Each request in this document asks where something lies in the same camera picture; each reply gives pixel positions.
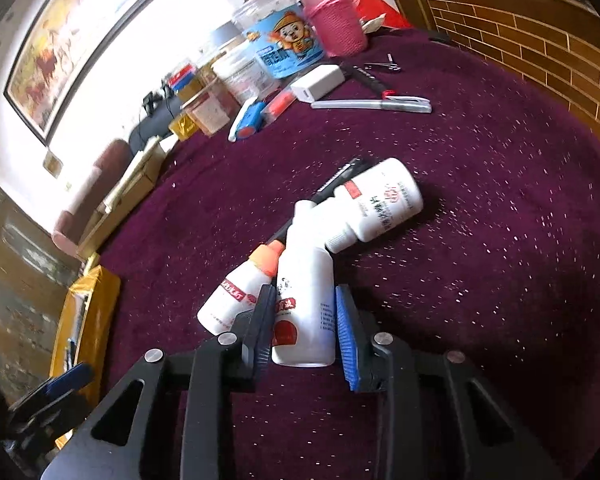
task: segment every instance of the framed painting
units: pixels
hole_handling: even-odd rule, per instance
[[[89,69],[149,1],[46,0],[42,5],[4,96],[45,146]]]

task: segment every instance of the red bag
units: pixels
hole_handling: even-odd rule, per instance
[[[358,16],[368,22],[381,14],[386,14],[384,24],[393,28],[412,28],[413,25],[384,0],[353,0]]]

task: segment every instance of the white box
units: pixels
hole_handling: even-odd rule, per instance
[[[318,65],[291,85],[291,91],[303,103],[313,103],[344,83],[337,65]]]

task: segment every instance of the purple tablecloth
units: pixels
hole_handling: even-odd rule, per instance
[[[337,282],[413,348],[469,355],[573,475],[600,445],[600,143],[532,86],[420,32],[377,36],[360,59],[389,52],[402,73],[379,76],[432,114],[296,103],[245,142],[176,147],[102,253],[123,280],[107,386],[149,348],[208,338],[197,311],[293,202],[353,156],[395,156],[425,209],[336,255]],[[349,81],[330,97],[373,96]],[[369,479],[375,410],[337,367],[271,365],[235,397],[238,477]]]

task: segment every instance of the white bottle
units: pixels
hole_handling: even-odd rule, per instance
[[[278,264],[271,353],[279,365],[329,366],[336,357],[333,260],[315,230],[314,207],[309,200],[296,203]]]
[[[284,245],[277,240],[260,245],[249,259],[232,270],[198,312],[198,321],[213,335],[231,330],[235,317],[253,310],[263,285],[278,272]]]
[[[396,158],[355,176],[311,212],[324,244],[339,253],[358,240],[393,229],[422,211],[422,195],[411,173]]]

